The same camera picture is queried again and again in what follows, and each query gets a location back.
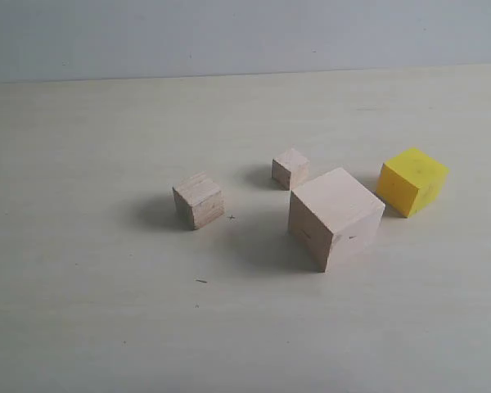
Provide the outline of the medium wooden cube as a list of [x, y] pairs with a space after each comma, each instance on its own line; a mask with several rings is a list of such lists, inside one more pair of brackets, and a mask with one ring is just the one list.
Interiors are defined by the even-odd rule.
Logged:
[[197, 230], [225, 212], [222, 188], [206, 173], [198, 173], [172, 187], [177, 215]]

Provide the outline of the small wooden cube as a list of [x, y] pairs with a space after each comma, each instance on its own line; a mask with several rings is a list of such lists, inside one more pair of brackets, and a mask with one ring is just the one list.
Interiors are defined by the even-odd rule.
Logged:
[[282, 189], [291, 190], [306, 181], [309, 167], [309, 159], [291, 148], [273, 158], [271, 177]]

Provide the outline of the yellow cube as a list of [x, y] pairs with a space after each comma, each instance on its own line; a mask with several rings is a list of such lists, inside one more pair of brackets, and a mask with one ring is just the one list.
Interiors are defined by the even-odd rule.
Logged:
[[383, 163], [376, 195], [408, 218], [436, 199], [448, 173], [447, 166], [412, 147]]

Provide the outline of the large wooden cube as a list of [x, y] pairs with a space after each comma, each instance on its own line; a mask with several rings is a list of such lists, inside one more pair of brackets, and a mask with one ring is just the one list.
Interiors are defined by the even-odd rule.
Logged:
[[288, 230], [324, 273], [372, 242], [384, 210], [378, 197], [337, 168], [291, 190]]

